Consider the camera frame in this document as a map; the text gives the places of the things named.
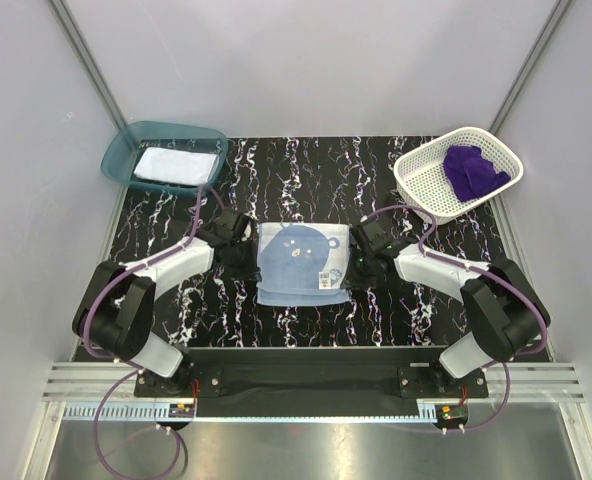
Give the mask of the light blue towel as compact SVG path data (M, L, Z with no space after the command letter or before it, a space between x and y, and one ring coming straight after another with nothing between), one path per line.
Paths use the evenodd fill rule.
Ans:
M320 307L350 300L343 287L350 259L350 227L330 223L259 225L257 303Z

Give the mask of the white towel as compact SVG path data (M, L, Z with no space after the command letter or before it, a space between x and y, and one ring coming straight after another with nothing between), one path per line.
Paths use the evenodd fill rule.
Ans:
M134 175L165 184L200 186L212 178L219 162L219 155L214 153L148 147L140 157Z

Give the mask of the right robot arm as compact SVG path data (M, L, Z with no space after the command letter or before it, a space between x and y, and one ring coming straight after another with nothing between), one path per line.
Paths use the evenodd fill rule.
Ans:
M395 239L374 218L350 229L350 264L345 285L367 289L395 277L460 302L469 331L421 371L421 380L442 396L462 389L466 378L489 364L543 350L551 318L521 268L503 257L469 262L422 243Z

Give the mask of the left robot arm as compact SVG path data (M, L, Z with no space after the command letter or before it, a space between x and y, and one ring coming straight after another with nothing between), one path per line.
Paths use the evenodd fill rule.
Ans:
M188 356L153 332L156 301L214 267L254 271L253 221L225 209L173 246L127 264L100 263L72 322L88 353L117 359L156 378L172 396L196 385Z

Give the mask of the teal plastic basin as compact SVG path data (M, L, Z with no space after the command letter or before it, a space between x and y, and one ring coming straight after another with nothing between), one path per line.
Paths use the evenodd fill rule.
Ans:
M111 141L101 171L128 188L193 197L199 187L216 183L227 151L228 140L218 130L138 121Z

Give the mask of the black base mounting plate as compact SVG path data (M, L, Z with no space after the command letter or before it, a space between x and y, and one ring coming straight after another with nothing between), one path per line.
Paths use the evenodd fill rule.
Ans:
M196 348L190 351L198 400L242 408L274 404L313 405L325 412L398 413L411 404L487 400L490 374L478 370L461 386L439 394L421 380L421 371L439 347L385 348ZM149 373L132 388L139 399L188 398L173 393Z

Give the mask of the white plastic basket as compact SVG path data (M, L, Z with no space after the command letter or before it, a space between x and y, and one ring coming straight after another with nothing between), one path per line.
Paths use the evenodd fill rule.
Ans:
M393 172L403 201L442 225L516 184L524 168L495 136L463 127L402 155Z

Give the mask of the purple towel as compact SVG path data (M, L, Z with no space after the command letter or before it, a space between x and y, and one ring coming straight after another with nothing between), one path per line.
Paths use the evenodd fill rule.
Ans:
M450 146L443 169L457 199L463 203L482 198L511 180L508 173L497 172L476 146Z

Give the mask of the left small circuit board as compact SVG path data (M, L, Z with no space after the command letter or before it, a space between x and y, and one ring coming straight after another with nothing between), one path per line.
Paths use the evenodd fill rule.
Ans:
M195 403L171 403L169 406L170 418L194 418L195 416Z

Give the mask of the small circuit board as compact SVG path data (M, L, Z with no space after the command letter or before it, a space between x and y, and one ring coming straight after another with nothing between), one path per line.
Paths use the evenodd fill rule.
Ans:
M169 406L170 418L194 418L195 416L195 403L171 403Z
M469 409L465 404L461 405L442 405L438 410L438 420L441 422L451 422L456 424L466 424L469 417Z

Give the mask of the right small circuit board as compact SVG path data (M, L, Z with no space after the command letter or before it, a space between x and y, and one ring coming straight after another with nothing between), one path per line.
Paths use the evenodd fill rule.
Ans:
M466 424L469 417L469 409L465 404L461 405L442 405L438 410L438 420L441 422L451 422L456 424Z

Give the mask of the left aluminium frame post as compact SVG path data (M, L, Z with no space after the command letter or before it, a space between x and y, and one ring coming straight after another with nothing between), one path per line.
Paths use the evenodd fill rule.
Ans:
M112 124L117 130L121 130L127 125L125 116L95 60L92 50L69 5L64 0L47 0L47 5L67 38Z

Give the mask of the aluminium frame post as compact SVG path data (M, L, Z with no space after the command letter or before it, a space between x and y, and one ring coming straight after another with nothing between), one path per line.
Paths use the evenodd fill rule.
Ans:
M519 68L507 94L488 129L493 135L498 135L503 125L510 116L516 102L519 100L524 88L532 76L541 57L552 42L562 22L574 5L574 0L557 0L542 25L528 54Z
M47 5L67 38L112 124L117 130L121 130L127 125L125 116L95 60L92 50L69 5L64 0L47 0Z

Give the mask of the right aluminium frame post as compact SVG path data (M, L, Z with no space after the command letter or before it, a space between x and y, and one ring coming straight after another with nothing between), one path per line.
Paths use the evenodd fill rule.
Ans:
M507 94L488 129L493 135L498 135L503 125L510 116L516 102L519 100L524 88L532 76L541 57L552 42L562 22L574 5L574 0L557 0L542 25L528 54L519 68Z

